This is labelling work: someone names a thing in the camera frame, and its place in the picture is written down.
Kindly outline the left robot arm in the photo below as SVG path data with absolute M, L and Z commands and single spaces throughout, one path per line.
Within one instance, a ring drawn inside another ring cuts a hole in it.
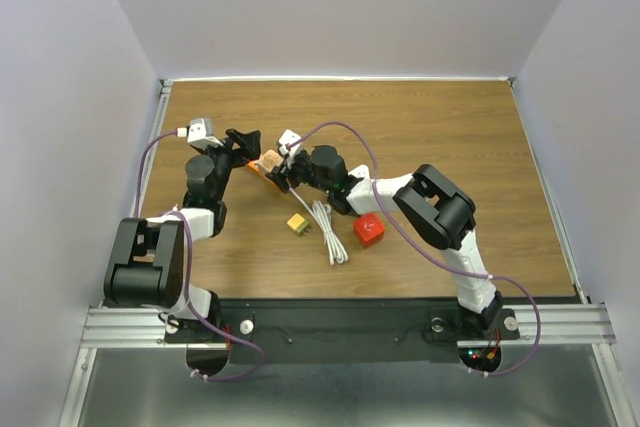
M 154 217 L 141 217 L 142 181 L 134 197 L 134 215 L 120 221 L 103 292 L 118 307 L 148 307 L 166 318 L 188 320 L 199 340 L 210 341 L 222 331 L 218 296 L 191 283 L 193 244 L 221 233 L 227 215 L 224 193 L 234 169 L 259 158 L 261 132 L 228 129 L 215 137 L 204 119 L 163 132 L 143 151 L 143 170 L 152 147 L 168 137 L 185 138 L 196 151 L 185 165 L 186 192 L 182 204 Z

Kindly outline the beige cube socket adapter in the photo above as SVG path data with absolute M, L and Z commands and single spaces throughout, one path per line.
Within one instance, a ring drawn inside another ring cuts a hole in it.
M 281 155 L 274 150 L 267 150 L 262 153 L 256 162 L 258 171 L 265 175 L 266 173 L 277 169 L 278 164 L 280 163 L 280 156 Z

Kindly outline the red cube socket adapter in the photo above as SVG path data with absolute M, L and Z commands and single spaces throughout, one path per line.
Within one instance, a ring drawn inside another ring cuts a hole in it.
M 363 248 L 369 248 L 380 242 L 385 235 L 385 226 L 375 213 L 366 213 L 352 224 L 353 233 Z

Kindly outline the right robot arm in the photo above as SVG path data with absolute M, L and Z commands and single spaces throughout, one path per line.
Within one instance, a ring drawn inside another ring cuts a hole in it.
M 301 184 L 324 192 L 323 213 L 360 219 L 401 212 L 420 238 L 441 252 L 452 273 L 463 331 L 482 337 L 495 327 L 503 301 L 477 245 L 475 205 L 435 167 L 423 164 L 412 174 L 375 181 L 366 166 L 348 170 L 334 147 L 321 145 L 312 152 L 298 146 L 269 150 L 259 158 L 258 169 L 285 193 Z

